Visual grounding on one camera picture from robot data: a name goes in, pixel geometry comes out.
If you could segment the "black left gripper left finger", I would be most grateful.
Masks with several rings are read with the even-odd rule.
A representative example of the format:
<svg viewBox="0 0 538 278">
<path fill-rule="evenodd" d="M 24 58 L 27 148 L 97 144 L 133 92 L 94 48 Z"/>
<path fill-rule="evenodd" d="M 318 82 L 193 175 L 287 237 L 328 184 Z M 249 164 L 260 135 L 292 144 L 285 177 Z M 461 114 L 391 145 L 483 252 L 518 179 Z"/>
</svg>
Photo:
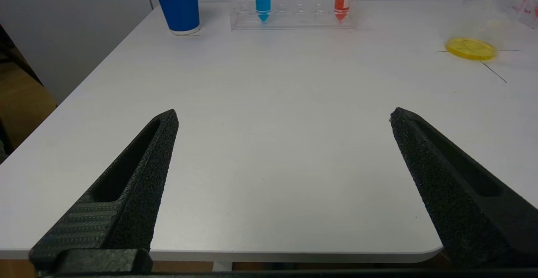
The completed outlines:
<svg viewBox="0 0 538 278">
<path fill-rule="evenodd" d="M 37 276 L 148 275 L 154 227 L 179 129 L 156 115 L 29 251 Z"/>
</svg>

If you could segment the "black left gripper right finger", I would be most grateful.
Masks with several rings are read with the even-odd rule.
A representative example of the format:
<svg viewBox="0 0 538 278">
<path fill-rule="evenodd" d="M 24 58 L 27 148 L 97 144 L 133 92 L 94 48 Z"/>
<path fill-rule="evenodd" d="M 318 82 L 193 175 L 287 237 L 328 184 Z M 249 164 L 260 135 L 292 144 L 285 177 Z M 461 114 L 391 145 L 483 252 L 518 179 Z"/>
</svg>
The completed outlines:
<svg viewBox="0 0 538 278">
<path fill-rule="evenodd" d="M 536 207 L 414 112 L 396 108 L 390 124 L 455 266 L 537 267 Z"/>
</svg>

